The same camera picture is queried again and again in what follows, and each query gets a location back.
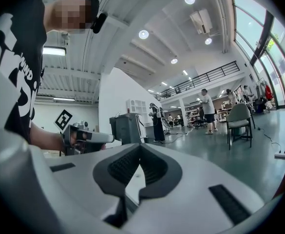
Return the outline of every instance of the black rubber pad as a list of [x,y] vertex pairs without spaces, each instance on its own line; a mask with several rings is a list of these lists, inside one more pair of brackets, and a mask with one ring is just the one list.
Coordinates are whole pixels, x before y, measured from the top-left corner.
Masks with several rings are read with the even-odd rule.
[[223,185],[211,186],[209,190],[234,225],[250,216],[244,206]]
[[73,163],[66,163],[66,164],[62,164],[62,165],[57,165],[57,166],[51,166],[50,170],[54,173],[54,172],[59,172],[65,169],[69,169],[75,167],[75,164]]

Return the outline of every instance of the woman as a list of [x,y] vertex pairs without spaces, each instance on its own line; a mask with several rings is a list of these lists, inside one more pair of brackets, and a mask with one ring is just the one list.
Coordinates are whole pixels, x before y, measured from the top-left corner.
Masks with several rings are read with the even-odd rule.
[[238,100],[236,98],[236,94],[233,93],[230,89],[227,89],[227,95],[229,97],[229,100],[230,100],[230,103],[232,105],[232,107],[235,105],[235,104],[238,104]]
[[152,117],[153,120],[153,130],[154,130],[154,142],[164,141],[164,131],[162,126],[161,117],[164,117],[163,110],[158,108],[154,103],[150,103],[150,109],[152,112],[149,113],[149,116]]

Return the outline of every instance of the column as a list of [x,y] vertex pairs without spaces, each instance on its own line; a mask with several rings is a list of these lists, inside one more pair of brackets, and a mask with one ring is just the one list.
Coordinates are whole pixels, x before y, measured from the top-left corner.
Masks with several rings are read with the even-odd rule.
[[183,100],[181,98],[179,99],[179,103],[180,103],[180,107],[181,107],[183,123],[184,123],[184,125],[186,127],[188,125],[188,119],[187,119],[185,105],[184,105]]

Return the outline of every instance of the ear cup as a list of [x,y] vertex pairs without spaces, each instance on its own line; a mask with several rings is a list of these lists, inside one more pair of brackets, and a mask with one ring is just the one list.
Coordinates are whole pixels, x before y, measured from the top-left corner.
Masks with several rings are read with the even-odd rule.
[[105,22],[105,20],[107,19],[107,17],[108,17],[108,14],[105,12],[101,13],[99,15],[99,17],[97,18],[97,20],[95,21],[95,24],[93,26],[93,32],[95,34],[98,34],[100,32],[101,27],[102,27],[103,23]]

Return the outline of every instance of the large window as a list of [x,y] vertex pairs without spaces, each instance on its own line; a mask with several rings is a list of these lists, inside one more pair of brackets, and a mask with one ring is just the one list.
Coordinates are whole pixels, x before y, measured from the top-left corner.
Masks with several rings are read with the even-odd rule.
[[235,41],[258,78],[272,87],[276,105],[285,106],[285,28],[254,0],[233,1]]

